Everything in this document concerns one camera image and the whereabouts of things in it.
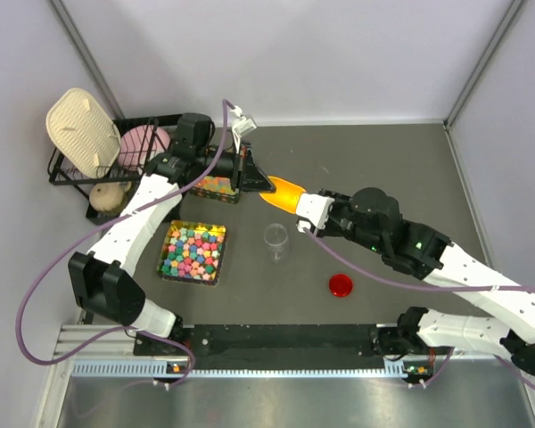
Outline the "beige round bowl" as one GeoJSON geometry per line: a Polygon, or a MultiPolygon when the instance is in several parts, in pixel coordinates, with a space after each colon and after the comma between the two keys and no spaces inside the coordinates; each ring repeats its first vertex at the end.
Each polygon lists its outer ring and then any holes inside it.
{"type": "Polygon", "coordinates": [[[128,203],[131,187],[131,182],[96,184],[89,194],[89,203],[99,213],[118,215],[128,203]]]}

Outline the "beige ribbed tray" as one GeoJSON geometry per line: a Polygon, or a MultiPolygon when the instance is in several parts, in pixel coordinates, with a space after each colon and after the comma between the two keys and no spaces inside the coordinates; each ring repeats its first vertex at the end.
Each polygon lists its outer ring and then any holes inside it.
{"type": "Polygon", "coordinates": [[[120,133],[103,107],[81,88],[71,88],[45,117],[56,148],[88,178],[104,177],[120,153],[120,133]]]}

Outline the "tin with opaque star candies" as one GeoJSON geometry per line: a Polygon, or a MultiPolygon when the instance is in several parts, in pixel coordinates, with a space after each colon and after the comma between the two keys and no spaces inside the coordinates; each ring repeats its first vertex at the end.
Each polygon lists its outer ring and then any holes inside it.
{"type": "Polygon", "coordinates": [[[164,238],[156,272],[168,281],[216,286],[226,242],[226,226],[173,220],[164,238]]]}

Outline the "aluminium frame rail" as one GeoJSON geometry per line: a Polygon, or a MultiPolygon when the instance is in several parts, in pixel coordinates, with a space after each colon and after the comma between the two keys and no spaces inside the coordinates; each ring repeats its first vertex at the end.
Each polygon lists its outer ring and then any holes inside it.
{"type": "Polygon", "coordinates": [[[65,325],[54,349],[40,427],[535,427],[535,379],[456,349],[419,360],[420,380],[194,379],[195,355],[107,325],[65,325]],[[178,379],[75,378],[79,360],[166,360],[178,379]]]}

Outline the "green tin translucent star candies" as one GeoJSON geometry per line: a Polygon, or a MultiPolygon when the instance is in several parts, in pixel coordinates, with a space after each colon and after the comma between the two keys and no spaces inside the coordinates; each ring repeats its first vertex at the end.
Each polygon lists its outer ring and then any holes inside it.
{"type": "Polygon", "coordinates": [[[241,199],[242,191],[240,190],[239,182],[246,153],[247,150],[242,146],[238,152],[239,159],[236,172],[231,171],[229,177],[206,176],[190,190],[190,194],[210,200],[237,204],[241,199]]]}

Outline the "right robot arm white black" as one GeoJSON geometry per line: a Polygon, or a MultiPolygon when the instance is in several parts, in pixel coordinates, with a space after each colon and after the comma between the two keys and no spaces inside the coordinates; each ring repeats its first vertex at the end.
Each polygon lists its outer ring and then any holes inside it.
{"type": "Polygon", "coordinates": [[[486,266],[432,227],[405,220],[397,200],[378,188],[352,196],[321,190],[317,203],[317,238],[358,244],[380,255],[384,265],[425,282],[430,292],[452,292],[484,313],[408,309],[398,321],[406,342],[495,355],[535,376],[535,289],[486,266]]]}

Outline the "pink bowl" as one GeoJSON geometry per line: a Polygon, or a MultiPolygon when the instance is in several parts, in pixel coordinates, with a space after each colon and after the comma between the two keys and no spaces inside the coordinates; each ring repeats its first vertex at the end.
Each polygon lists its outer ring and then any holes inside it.
{"type": "Polygon", "coordinates": [[[129,130],[120,140],[118,164],[128,170],[137,170],[157,154],[164,152],[170,136],[164,128],[143,125],[129,130]]]}

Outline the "orange plastic scoop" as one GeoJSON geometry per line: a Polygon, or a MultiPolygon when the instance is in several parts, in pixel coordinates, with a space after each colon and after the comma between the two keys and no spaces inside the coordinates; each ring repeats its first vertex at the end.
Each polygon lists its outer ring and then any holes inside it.
{"type": "Polygon", "coordinates": [[[260,193],[262,200],[280,210],[295,214],[300,197],[306,190],[280,177],[269,176],[268,179],[274,185],[275,191],[260,193]]]}

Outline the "clear plastic cup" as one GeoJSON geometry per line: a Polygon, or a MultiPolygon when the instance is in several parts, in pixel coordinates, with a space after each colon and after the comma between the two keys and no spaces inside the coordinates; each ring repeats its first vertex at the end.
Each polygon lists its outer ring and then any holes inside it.
{"type": "Polygon", "coordinates": [[[290,236],[284,225],[280,223],[268,225],[263,237],[271,261],[279,263],[288,257],[290,252],[290,236]]]}

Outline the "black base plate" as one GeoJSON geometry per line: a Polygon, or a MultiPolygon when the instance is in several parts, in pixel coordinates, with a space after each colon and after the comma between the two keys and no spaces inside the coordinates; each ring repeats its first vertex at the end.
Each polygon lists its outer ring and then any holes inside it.
{"type": "Polygon", "coordinates": [[[197,369],[375,368],[383,357],[449,352],[403,338],[394,325],[189,325],[174,340],[195,355],[197,369]]]}

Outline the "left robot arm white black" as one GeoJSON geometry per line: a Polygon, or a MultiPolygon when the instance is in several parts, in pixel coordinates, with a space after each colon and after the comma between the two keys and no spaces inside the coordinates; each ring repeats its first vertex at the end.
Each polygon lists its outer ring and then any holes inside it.
{"type": "Polygon", "coordinates": [[[105,235],[87,252],[75,252],[68,268],[74,297],[85,311],[119,325],[170,339],[180,316],[149,300],[133,275],[144,247],[188,191],[205,177],[224,177],[240,192],[273,193],[251,148],[224,152],[210,146],[213,123],[200,113],[175,116],[169,147],[144,165],[134,196],[105,235]]]}

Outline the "red round lid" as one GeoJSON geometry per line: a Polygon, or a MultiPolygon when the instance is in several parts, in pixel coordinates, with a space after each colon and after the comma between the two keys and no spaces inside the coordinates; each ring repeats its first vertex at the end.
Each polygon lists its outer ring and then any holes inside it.
{"type": "Polygon", "coordinates": [[[328,282],[329,290],[334,297],[345,298],[352,293],[353,282],[345,274],[333,275],[328,282]]]}

